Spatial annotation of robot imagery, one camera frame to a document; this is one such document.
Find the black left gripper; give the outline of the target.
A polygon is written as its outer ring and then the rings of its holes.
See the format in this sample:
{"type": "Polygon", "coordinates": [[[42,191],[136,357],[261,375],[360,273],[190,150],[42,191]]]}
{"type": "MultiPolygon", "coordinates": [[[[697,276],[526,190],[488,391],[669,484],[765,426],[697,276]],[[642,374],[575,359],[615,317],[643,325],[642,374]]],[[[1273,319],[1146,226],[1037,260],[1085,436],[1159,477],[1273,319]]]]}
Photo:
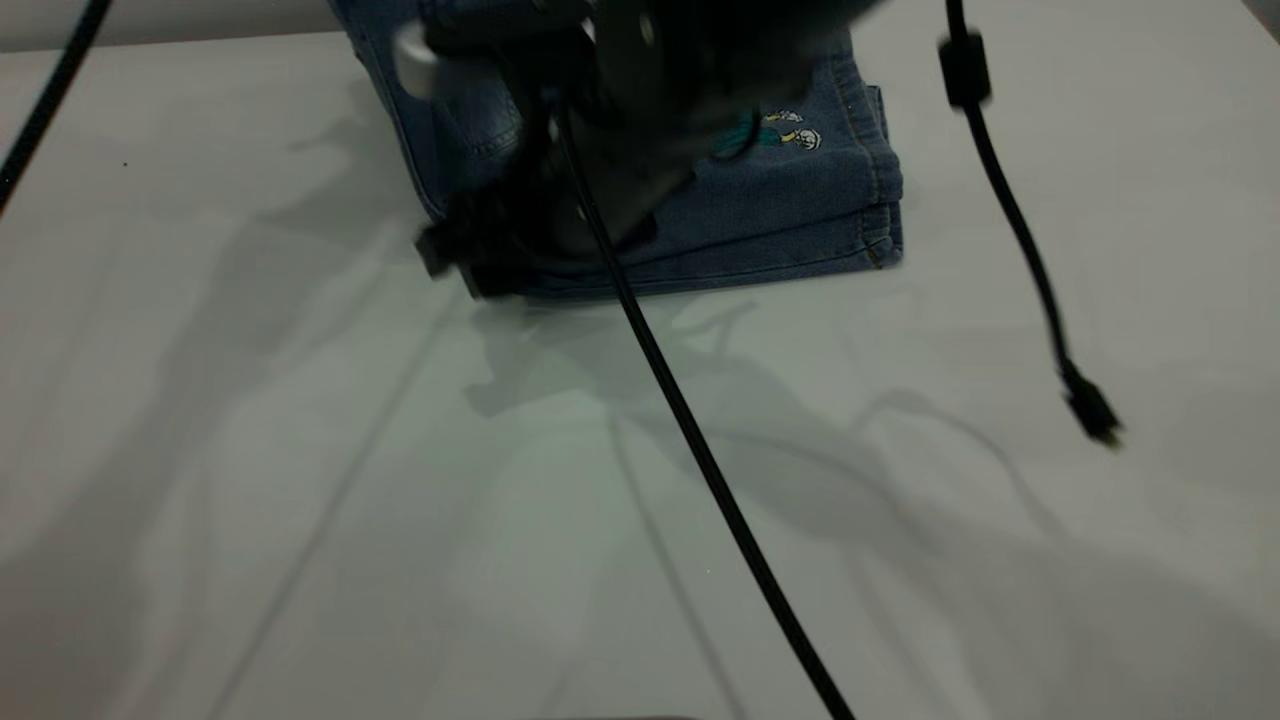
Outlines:
{"type": "Polygon", "coordinates": [[[429,275],[456,270],[477,299],[511,296],[535,274],[603,264],[598,227],[618,258],[652,243],[659,206],[691,178],[687,123],[541,120],[495,179],[452,196],[415,247],[429,275]]]}

